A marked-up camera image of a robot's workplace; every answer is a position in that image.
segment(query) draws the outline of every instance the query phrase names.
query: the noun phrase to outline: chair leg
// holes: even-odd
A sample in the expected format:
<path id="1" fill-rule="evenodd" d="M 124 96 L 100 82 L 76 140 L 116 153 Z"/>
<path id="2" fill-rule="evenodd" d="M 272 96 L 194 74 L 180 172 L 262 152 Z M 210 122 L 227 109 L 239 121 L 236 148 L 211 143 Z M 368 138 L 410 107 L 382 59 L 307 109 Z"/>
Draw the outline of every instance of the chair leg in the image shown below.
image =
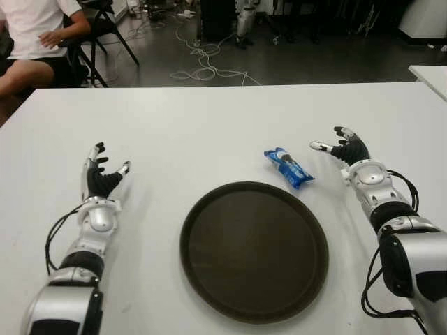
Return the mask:
<path id="1" fill-rule="evenodd" d="M 82 49 L 80 49 L 80 55 L 82 57 L 82 59 L 85 61 L 85 63 L 87 64 L 87 66 L 90 68 L 91 71 L 91 75 L 93 77 L 97 77 L 99 82 L 101 83 L 101 85 L 103 85 L 103 87 L 108 87 L 108 85 L 105 83 L 104 79 L 101 77 L 101 75 L 98 73 L 97 69 L 93 66 L 93 63 L 90 61 L 89 57 L 87 57 L 87 55 L 84 53 L 84 51 Z"/>
<path id="2" fill-rule="evenodd" d="M 126 41 L 124 40 L 123 36 L 121 36 L 118 29 L 115 30 L 115 35 L 118 36 L 118 39 L 121 41 L 122 45 L 124 45 L 127 52 L 131 55 L 133 61 L 139 66 L 140 62 L 138 61 L 137 57 L 135 57 L 135 55 L 133 54 L 131 48 L 127 45 Z"/>
<path id="3" fill-rule="evenodd" d="M 102 45 L 101 42 L 99 42 L 98 39 L 96 39 L 96 44 L 101 48 L 101 50 L 104 51 L 105 54 L 107 54 L 107 50 L 104 48 L 104 45 Z"/>
<path id="4" fill-rule="evenodd" d="M 91 42 L 91 65 L 96 68 L 96 42 L 93 40 Z M 95 73 L 91 72 L 91 85 L 95 86 Z"/>

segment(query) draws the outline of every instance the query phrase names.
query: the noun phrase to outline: person's hand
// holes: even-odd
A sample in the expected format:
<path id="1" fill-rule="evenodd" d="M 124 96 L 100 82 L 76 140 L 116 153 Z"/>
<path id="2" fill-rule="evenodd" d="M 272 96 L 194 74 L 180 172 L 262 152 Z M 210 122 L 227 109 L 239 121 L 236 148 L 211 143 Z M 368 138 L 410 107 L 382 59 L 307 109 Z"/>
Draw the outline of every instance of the person's hand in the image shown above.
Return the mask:
<path id="1" fill-rule="evenodd" d="M 54 48 L 58 45 L 62 40 L 62 32 L 55 31 L 47 31 L 46 33 L 42 33 L 39 35 L 41 43 L 44 47 L 48 47 L 50 49 Z"/>
<path id="2" fill-rule="evenodd" d="M 369 159 L 368 148 L 351 129 L 334 127 L 334 130 L 338 136 L 345 138 L 345 140 L 338 141 L 340 145 L 332 146 L 322 142 L 311 142 L 310 147 L 318 151 L 327 152 L 349 165 L 353 165 L 363 159 Z"/>

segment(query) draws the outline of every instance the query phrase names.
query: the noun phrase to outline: person's arm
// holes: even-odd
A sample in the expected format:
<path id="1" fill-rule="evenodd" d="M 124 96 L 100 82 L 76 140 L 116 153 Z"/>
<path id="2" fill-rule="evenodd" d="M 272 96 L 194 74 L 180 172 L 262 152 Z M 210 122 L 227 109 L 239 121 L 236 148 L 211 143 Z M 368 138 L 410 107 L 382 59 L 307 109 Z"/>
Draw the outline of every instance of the person's arm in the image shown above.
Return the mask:
<path id="1" fill-rule="evenodd" d="M 62 40 L 83 36 L 90 33 L 90 24 L 85 18 L 82 10 L 78 10 L 76 13 L 71 15 L 70 18 L 73 22 L 71 26 L 55 31 L 47 31 L 39 35 L 41 43 L 44 47 L 52 49 Z"/>

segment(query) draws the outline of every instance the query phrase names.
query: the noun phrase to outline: white cabinet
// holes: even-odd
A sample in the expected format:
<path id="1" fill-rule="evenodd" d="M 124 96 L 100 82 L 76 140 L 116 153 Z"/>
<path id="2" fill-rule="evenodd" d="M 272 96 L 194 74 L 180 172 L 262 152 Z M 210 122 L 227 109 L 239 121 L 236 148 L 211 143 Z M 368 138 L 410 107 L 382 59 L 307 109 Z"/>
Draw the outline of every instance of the white cabinet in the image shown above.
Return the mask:
<path id="1" fill-rule="evenodd" d="M 118 19 L 126 12 L 127 2 L 126 0 L 113 0 L 112 8 L 115 12 L 115 17 Z"/>
<path id="2" fill-rule="evenodd" d="M 411 38 L 447 38 L 447 1 L 415 0 L 399 29 Z"/>

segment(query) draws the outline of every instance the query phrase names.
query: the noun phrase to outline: white table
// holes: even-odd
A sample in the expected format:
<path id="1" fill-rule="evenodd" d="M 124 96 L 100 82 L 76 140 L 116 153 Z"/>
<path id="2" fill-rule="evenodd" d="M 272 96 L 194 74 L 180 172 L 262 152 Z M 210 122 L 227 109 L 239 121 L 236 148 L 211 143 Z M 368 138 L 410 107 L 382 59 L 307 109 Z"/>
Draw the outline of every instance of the white table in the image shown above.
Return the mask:
<path id="1" fill-rule="evenodd" d="M 410 65 L 409 70 L 447 101 L 447 66 Z"/>
<path id="2" fill-rule="evenodd" d="M 362 312 L 376 237 L 342 182 L 340 163 L 308 143 L 335 143 L 332 127 L 351 127 L 373 157 L 417 185 L 420 213 L 447 229 L 446 109 L 418 82 L 38 90 L 0 128 L 0 329 L 18 334 L 45 283 L 46 234 L 79 203 L 82 162 L 104 141 L 110 169 L 126 159 L 133 166 L 112 194 L 124 209 L 101 283 L 102 335 L 419 335 L 413 320 L 375 320 Z M 293 191 L 263 156 L 275 146 L 289 150 L 316 180 Z M 246 325 L 216 312 L 193 291 L 179 261 L 179 233 L 190 208 L 213 188 L 244 180 L 299 197 L 328 239 L 323 290 L 300 315 L 277 324 Z M 77 235 L 74 220 L 61 230 L 52 248 L 56 261 Z M 388 311 L 409 307 L 381 280 L 372 301 Z"/>

